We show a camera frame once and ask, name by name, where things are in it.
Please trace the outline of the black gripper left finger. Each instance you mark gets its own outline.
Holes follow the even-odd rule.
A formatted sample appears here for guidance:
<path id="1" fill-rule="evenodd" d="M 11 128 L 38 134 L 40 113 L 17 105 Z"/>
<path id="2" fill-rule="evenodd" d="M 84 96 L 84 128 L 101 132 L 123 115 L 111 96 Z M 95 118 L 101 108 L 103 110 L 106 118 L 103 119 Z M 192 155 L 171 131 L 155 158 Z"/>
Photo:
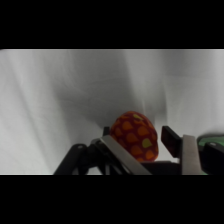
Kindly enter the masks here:
<path id="1" fill-rule="evenodd" d="M 55 170 L 55 175 L 86 175 L 91 168 L 98 168 L 102 175 L 150 175 L 110 135 L 105 127 L 101 138 L 90 145 L 73 145 Z"/>

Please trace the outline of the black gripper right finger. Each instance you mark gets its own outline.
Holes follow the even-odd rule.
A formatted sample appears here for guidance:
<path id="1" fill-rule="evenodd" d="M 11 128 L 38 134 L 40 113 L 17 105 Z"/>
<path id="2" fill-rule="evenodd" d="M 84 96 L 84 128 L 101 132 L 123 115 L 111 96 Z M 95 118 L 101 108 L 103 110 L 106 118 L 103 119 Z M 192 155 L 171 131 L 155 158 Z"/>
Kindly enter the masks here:
<path id="1" fill-rule="evenodd" d="M 179 159 L 182 175 L 224 175 L 224 135 L 180 137 L 169 126 L 163 126 L 161 142 Z"/>

